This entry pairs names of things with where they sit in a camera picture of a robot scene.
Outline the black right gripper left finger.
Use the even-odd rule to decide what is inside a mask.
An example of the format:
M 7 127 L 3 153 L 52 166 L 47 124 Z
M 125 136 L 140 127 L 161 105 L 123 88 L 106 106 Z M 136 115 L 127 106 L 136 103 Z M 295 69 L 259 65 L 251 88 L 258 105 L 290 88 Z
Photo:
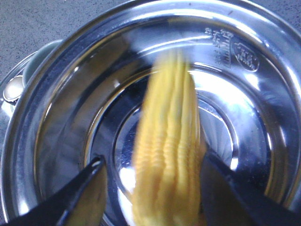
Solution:
M 104 157 L 95 157 L 74 179 L 8 226 L 99 226 L 107 191 Z

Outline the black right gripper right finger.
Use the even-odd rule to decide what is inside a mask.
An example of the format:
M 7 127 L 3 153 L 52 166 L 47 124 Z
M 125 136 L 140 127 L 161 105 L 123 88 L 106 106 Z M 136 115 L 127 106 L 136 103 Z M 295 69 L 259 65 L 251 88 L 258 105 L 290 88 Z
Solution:
M 208 151 L 200 173 L 209 226 L 299 226 L 301 218 L 274 202 Z

